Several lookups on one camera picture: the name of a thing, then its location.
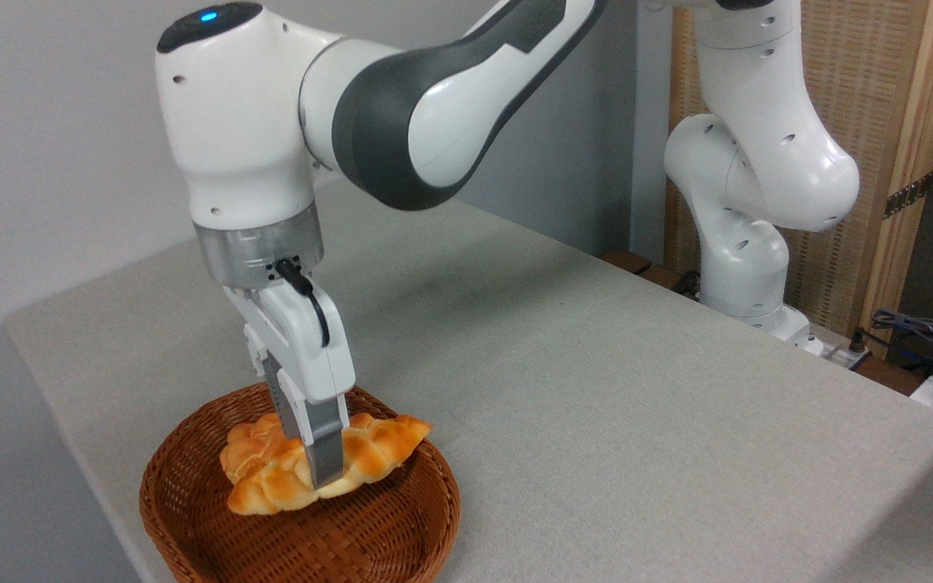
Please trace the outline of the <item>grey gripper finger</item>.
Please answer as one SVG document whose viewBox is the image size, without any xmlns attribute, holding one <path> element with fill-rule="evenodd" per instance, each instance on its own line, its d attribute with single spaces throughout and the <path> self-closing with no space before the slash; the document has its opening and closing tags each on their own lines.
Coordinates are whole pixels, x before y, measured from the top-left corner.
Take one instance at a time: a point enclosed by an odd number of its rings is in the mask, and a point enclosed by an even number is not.
<svg viewBox="0 0 933 583">
<path fill-rule="evenodd" d="M 282 412 L 282 405 L 284 405 L 284 394 L 278 379 L 280 366 L 274 361 L 273 356 L 267 350 L 266 344 L 258 337 L 255 329 L 248 322 L 244 324 L 243 333 L 245 340 L 247 340 L 249 357 L 252 360 L 255 372 L 257 376 L 266 381 L 275 413 L 278 415 Z"/>
<path fill-rule="evenodd" d="M 345 395 L 308 402 L 285 370 L 275 376 L 279 403 L 275 406 L 283 432 L 288 439 L 300 438 L 314 488 L 322 488 L 340 479 L 344 473 L 342 432 L 348 427 Z"/>
</svg>

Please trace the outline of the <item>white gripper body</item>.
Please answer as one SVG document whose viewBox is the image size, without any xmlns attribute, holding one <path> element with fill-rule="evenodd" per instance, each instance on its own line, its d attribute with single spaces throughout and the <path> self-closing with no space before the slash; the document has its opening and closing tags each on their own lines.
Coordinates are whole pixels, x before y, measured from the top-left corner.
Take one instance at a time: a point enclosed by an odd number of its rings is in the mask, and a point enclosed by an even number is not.
<svg viewBox="0 0 933 583">
<path fill-rule="evenodd" d="M 340 314 L 321 289 L 301 295 L 289 283 L 260 289 L 224 287 L 236 310 L 308 402 L 345 394 L 356 383 Z"/>
</svg>

